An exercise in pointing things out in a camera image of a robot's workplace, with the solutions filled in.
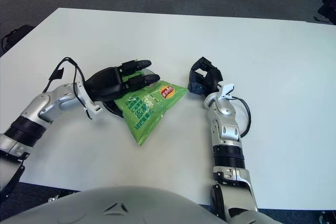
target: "table surface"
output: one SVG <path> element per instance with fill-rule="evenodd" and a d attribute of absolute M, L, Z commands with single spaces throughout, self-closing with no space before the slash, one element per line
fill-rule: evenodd
<path fill-rule="evenodd" d="M 334 26 L 284 20 L 60 8 L 0 60 L 0 130 L 42 92 L 63 57 L 86 78 L 148 59 L 162 80 L 186 87 L 204 56 L 250 106 L 242 143 L 258 207 L 334 209 L 335 34 Z M 50 90 L 72 82 L 73 67 L 65 67 Z M 209 204 L 213 158 L 202 102 L 187 93 L 141 147 L 106 111 L 96 122 L 82 109 L 65 113 L 35 145 L 21 181 L 75 190 L 151 186 Z M 235 106 L 244 128 L 244 108 Z"/>

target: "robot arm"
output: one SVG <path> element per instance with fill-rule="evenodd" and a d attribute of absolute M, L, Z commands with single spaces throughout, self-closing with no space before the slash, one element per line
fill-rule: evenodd
<path fill-rule="evenodd" d="M 78 67 L 70 58 L 63 59 L 60 64 L 64 61 Z M 58 69 L 60 64 L 49 78 L 47 88 L 52 80 L 60 79 L 63 72 Z M 6 199 L 14 189 L 25 169 L 23 161 L 32 153 L 36 142 L 57 117 L 65 111 L 82 106 L 88 117 L 95 119 L 102 111 L 101 106 L 95 104 L 96 101 L 111 103 L 127 92 L 158 81 L 160 77 L 156 74 L 135 76 L 126 82 L 122 81 L 122 76 L 133 74 L 150 65 L 148 60 L 129 61 L 119 67 L 103 69 L 87 81 L 82 77 L 75 82 L 75 76 L 73 83 L 63 84 L 51 92 L 47 92 L 46 88 L 35 97 L 9 129 L 0 134 L 0 200 Z"/>
<path fill-rule="evenodd" d="M 206 76 L 196 72 L 206 71 Z M 204 107 L 208 109 L 216 184 L 211 189 L 211 211 L 221 219 L 231 222 L 246 211 L 257 212 L 249 171 L 245 169 L 240 138 L 250 127 L 249 108 L 244 100 L 232 96 L 233 84 L 224 85 L 221 72 L 210 61 L 201 58 L 191 68 L 188 89 L 204 94 Z M 249 123 L 240 135 L 236 111 L 230 100 L 239 99 L 248 110 Z"/>

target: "plastic packaging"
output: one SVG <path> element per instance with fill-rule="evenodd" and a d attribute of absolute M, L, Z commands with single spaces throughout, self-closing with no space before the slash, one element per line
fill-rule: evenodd
<path fill-rule="evenodd" d="M 165 112 L 186 92 L 186 88 L 160 80 L 141 90 L 125 94 L 122 98 L 115 100 L 115 103 L 122 111 L 136 142 L 142 145 Z"/>

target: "red logo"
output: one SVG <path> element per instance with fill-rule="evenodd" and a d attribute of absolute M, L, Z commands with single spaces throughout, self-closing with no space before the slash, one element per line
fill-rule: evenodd
<path fill-rule="evenodd" d="M 170 98 L 175 94 L 174 88 L 172 86 L 164 86 L 161 89 L 161 95 L 164 98 Z"/>

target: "black cable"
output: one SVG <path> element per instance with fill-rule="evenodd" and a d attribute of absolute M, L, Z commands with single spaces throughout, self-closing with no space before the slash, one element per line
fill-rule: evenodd
<path fill-rule="evenodd" d="M 52 78 L 52 77 L 54 76 L 54 74 L 56 74 L 56 72 L 58 71 L 58 69 L 59 69 L 59 67 L 61 66 L 61 64 L 62 64 L 63 62 L 65 62 L 65 61 L 69 62 L 70 64 L 72 64 L 72 65 L 75 67 L 75 74 L 74 74 L 74 81 L 72 82 L 72 89 L 74 90 L 73 92 L 74 92 L 75 97 L 76 97 L 76 98 L 78 99 L 78 101 L 83 105 L 83 107 L 86 108 L 85 104 L 84 104 L 84 103 L 82 102 L 82 100 L 78 97 L 77 92 L 76 92 L 76 88 L 75 88 L 75 85 L 76 85 L 77 70 L 78 70 L 78 72 L 79 72 L 79 74 L 80 74 L 80 76 L 81 76 L 81 78 L 82 78 L 82 84 L 83 84 L 83 85 L 84 85 L 84 83 L 85 83 L 85 78 L 84 78 L 84 75 L 83 75 L 81 69 L 80 69 L 79 66 L 77 65 L 77 63 L 76 63 L 73 59 L 71 59 L 70 57 L 65 57 L 65 58 L 63 58 L 63 60 L 61 60 L 61 61 L 59 62 L 59 64 L 57 64 L 56 68 L 53 70 L 53 72 L 52 72 L 52 74 L 51 74 L 51 76 L 50 76 L 50 78 L 49 78 L 49 81 L 48 81 L 47 86 L 46 86 L 46 87 L 44 88 L 44 90 L 43 90 L 43 93 L 47 92 L 47 90 L 48 90 L 48 88 L 49 88 L 51 82 L 53 81 L 53 78 Z M 90 117 L 89 112 L 88 112 L 87 109 L 85 110 L 85 112 L 86 112 L 86 115 L 88 116 L 88 118 L 92 120 L 92 118 Z"/>
<path fill-rule="evenodd" d="M 248 107 L 247 103 L 242 98 L 232 97 L 232 99 L 228 99 L 228 100 L 238 100 L 244 105 L 244 107 L 246 109 L 247 116 L 248 116 L 248 123 L 247 123 L 246 129 L 240 135 L 240 137 L 244 137 L 244 136 L 246 136 L 246 134 L 248 133 L 248 131 L 250 130 L 250 127 L 251 127 L 251 111 L 250 111 L 250 108 Z"/>
<path fill-rule="evenodd" d="M 83 81 L 83 84 L 84 84 L 84 83 L 85 83 L 85 78 L 84 78 L 84 75 L 83 75 L 81 69 L 79 68 L 79 66 L 77 65 L 77 63 L 76 63 L 73 59 L 71 59 L 70 57 L 65 57 L 65 58 L 63 58 L 63 60 L 61 60 L 61 61 L 59 62 L 59 64 L 57 64 L 57 66 L 56 66 L 56 68 L 53 70 L 51 76 L 53 76 L 53 75 L 57 72 L 57 70 L 59 69 L 59 67 L 61 66 L 61 64 L 62 64 L 63 62 L 65 62 L 65 61 L 68 61 L 69 63 L 71 63 L 72 65 L 74 65 L 74 67 L 75 67 L 76 69 L 78 69 L 78 72 L 80 73 L 80 76 L 81 76 L 82 81 Z M 48 88 L 49 88 L 49 86 L 50 86 L 50 84 L 51 84 L 52 81 L 53 81 L 53 79 L 49 78 L 49 82 L 48 82 L 47 86 L 44 88 L 43 93 L 47 92 L 47 90 L 48 90 Z"/>
<path fill-rule="evenodd" d="M 76 93 L 76 88 L 75 88 L 75 85 L 76 85 L 76 75 L 77 75 L 77 68 L 75 67 L 75 75 L 74 75 L 74 81 L 72 83 L 72 89 L 74 90 L 74 94 L 75 94 L 75 97 L 78 99 L 78 101 L 83 105 L 84 108 L 86 108 L 85 104 L 82 102 L 82 100 L 79 99 L 77 93 Z"/>
<path fill-rule="evenodd" d="M 74 94 L 75 94 L 75 97 L 78 99 L 78 101 L 83 105 L 84 108 L 86 108 L 85 104 L 82 102 L 82 100 L 78 97 L 77 93 L 76 93 L 76 88 L 75 88 L 75 85 L 76 85 L 76 75 L 77 75 L 77 67 L 75 66 L 75 75 L 74 75 L 74 81 L 72 83 L 72 89 L 74 90 Z M 86 115 L 88 116 L 89 119 L 92 120 L 92 118 L 90 117 L 90 114 L 88 112 L 87 109 L 85 109 L 85 113 Z"/>

